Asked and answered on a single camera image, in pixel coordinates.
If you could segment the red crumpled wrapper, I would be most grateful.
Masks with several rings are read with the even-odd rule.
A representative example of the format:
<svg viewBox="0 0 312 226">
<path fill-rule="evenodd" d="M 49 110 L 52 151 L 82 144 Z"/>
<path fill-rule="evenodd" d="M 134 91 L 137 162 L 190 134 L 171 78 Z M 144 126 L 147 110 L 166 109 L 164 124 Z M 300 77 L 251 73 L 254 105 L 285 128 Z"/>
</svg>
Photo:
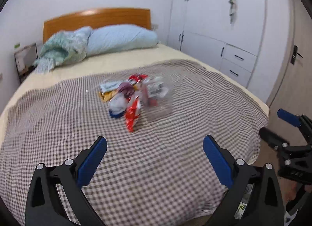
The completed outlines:
<svg viewBox="0 0 312 226">
<path fill-rule="evenodd" d="M 141 82 L 142 80 L 146 79 L 148 77 L 148 75 L 146 74 L 133 74 L 128 78 L 128 82 L 130 84 L 137 84 L 139 82 Z"/>
</svg>

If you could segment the white crumpled plastic bag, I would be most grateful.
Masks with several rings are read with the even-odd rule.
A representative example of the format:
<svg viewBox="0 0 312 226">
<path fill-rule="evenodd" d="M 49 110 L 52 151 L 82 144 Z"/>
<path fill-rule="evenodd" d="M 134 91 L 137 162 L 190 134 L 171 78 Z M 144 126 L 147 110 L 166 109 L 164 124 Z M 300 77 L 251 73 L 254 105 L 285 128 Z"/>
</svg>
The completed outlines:
<svg viewBox="0 0 312 226">
<path fill-rule="evenodd" d="M 109 110 L 120 113 L 121 111 L 126 110 L 128 100 L 124 97 L 122 93 L 115 95 L 109 102 Z"/>
</svg>

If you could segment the light blue pillow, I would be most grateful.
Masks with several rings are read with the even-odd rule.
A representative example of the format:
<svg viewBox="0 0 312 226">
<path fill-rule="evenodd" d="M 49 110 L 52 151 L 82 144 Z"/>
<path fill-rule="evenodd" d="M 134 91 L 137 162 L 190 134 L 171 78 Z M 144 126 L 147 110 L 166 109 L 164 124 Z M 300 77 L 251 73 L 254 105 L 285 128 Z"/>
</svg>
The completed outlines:
<svg viewBox="0 0 312 226">
<path fill-rule="evenodd" d="M 104 26 L 91 33 L 86 56 L 153 48 L 158 43 L 158 36 L 154 31 L 140 26 L 131 24 Z"/>
</svg>

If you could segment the green patterned quilt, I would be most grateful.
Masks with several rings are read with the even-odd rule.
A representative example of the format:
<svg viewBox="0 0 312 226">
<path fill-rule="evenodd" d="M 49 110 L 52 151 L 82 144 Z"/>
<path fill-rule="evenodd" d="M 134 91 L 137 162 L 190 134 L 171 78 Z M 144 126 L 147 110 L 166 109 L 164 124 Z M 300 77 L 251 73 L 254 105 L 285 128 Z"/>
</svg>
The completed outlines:
<svg viewBox="0 0 312 226">
<path fill-rule="evenodd" d="M 75 31 L 59 31 L 52 35 L 41 49 L 39 58 L 33 63 L 35 72 L 48 73 L 59 66 L 82 61 L 87 55 L 88 39 L 93 29 L 84 26 Z"/>
</svg>

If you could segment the wooden headboard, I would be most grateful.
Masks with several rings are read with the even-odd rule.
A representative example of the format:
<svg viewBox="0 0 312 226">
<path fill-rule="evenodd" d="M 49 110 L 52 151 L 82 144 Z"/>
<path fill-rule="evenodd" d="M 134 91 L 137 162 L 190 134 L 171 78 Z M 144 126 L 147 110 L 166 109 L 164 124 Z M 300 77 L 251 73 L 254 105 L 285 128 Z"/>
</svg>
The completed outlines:
<svg viewBox="0 0 312 226">
<path fill-rule="evenodd" d="M 109 25 L 133 24 L 151 29 L 151 12 L 145 8 L 95 8 L 70 13 L 46 20 L 43 24 L 43 42 L 59 31 L 75 31 L 84 26 L 93 29 Z"/>
</svg>

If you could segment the lined trash bin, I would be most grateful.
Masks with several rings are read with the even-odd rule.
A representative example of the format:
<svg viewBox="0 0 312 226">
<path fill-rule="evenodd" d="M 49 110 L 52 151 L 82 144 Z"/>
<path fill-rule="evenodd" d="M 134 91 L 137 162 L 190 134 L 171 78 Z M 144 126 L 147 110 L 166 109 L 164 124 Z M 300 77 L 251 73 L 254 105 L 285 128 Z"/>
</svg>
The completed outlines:
<svg viewBox="0 0 312 226">
<path fill-rule="evenodd" d="M 244 191 L 244 194 L 243 194 L 243 197 L 239 203 L 239 206 L 236 210 L 236 213 L 234 214 L 234 218 L 235 219 L 241 219 L 244 212 L 245 212 L 245 209 L 247 207 L 247 204 L 249 202 L 249 199 L 250 199 L 250 196 L 251 196 L 251 193 L 252 193 L 252 190 L 253 190 L 253 184 L 248 184 L 245 188 L 245 191 Z"/>
</svg>

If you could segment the yellow snack packet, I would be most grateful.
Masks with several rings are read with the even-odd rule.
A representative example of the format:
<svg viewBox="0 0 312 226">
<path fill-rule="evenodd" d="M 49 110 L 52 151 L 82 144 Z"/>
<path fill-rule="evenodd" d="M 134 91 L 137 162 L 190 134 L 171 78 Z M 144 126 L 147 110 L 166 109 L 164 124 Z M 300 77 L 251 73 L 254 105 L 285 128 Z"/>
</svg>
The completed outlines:
<svg viewBox="0 0 312 226">
<path fill-rule="evenodd" d="M 118 90 L 112 90 L 108 92 L 99 92 L 98 94 L 102 102 L 109 102 L 115 95 L 118 94 Z"/>
</svg>

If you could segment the purple crumpled cloth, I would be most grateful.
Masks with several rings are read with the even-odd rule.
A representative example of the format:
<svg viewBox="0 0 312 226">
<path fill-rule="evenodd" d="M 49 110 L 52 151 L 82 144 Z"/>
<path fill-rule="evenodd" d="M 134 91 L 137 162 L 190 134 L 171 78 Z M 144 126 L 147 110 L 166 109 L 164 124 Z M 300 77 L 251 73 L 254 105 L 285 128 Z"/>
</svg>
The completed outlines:
<svg viewBox="0 0 312 226">
<path fill-rule="evenodd" d="M 118 87 L 118 92 L 128 99 L 134 94 L 135 88 L 129 82 L 122 82 Z"/>
</svg>

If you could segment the blue bottle cap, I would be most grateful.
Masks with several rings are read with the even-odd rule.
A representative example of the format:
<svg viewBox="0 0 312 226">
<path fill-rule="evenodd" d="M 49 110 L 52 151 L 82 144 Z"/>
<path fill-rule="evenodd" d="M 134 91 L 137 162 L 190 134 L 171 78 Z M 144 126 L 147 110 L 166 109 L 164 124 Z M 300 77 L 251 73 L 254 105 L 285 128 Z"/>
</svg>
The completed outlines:
<svg viewBox="0 0 312 226">
<path fill-rule="evenodd" d="M 115 118 L 115 119 L 122 118 L 125 113 L 126 113 L 126 110 L 121 111 L 120 113 L 116 113 L 116 112 L 113 112 L 113 111 L 109 110 L 110 117 L 111 118 Z"/>
</svg>

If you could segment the red snack wrapper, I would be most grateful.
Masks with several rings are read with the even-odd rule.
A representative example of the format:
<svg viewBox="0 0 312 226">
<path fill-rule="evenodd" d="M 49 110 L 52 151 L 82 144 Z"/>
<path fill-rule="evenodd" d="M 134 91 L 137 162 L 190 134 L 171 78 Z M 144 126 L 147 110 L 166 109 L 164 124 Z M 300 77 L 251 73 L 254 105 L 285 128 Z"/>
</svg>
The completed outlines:
<svg viewBox="0 0 312 226">
<path fill-rule="evenodd" d="M 141 101 L 139 96 L 133 95 L 128 102 L 125 112 L 125 123 L 129 132 L 134 131 L 134 127 L 141 114 Z"/>
</svg>

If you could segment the beige wooden door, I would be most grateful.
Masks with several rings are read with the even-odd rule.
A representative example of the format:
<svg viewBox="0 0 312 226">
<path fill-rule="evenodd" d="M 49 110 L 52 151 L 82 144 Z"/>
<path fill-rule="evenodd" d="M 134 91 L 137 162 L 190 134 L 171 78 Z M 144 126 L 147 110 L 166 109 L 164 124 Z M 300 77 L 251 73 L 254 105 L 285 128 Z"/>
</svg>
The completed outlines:
<svg viewBox="0 0 312 226">
<path fill-rule="evenodd" d="M 282 136 L 293 146 L 306 142 L 298 128 L 281 120 L 277 110 L 284 109 L 294 115 L 311 118 L 311 17 L 301 0 L 291 0 L 290 40 L 282 68 L 278 89 L 269 106 L 269 129 Z M 290 63 L 294 45 L 304 58 Z"/>
</svg>

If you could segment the white wardrobe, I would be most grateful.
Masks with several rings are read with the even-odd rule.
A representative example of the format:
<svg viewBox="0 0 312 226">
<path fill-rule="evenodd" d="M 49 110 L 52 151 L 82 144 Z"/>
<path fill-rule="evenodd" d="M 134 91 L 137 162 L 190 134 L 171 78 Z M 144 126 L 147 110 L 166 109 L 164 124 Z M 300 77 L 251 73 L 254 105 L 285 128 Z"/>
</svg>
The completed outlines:
<svg viewBox="0 0 312 226">
<path fill-rule="evenodd" d="M 168 46 L 272 100 L 287 52 L 290 0 L 172 0 Z"/>
</svg>

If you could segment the black frame nightstand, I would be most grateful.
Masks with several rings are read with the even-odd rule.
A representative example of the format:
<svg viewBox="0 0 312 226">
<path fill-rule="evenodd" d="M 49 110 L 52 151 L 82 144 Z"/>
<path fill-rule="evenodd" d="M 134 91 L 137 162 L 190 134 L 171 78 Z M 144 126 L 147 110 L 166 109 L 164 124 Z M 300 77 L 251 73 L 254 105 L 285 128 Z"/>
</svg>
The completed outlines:
<svg viewBox="0 0 312 226">
<path fill-rule="evenodd" d="M 14 53 L 15 66 L 20 83 L 34 71 L 34 62 L 37 58 L 38 48 L 36 43 L 27 45 Z"/>
</svg>

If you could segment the white paper packet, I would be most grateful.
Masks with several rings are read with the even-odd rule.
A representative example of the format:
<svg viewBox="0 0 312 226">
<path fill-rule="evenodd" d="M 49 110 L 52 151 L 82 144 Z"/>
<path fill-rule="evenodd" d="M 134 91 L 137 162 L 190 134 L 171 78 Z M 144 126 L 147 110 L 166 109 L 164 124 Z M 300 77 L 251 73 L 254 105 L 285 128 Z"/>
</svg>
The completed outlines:
<svg viewBox="0 0 312 226">
<path fill-rule="evenodd" d="M 111 92 L 117 90 L 118 87 L 123 83 L 123 81 L 106 81 L 100 84 L 100 91 L 102 93 Z"/>
</svg>

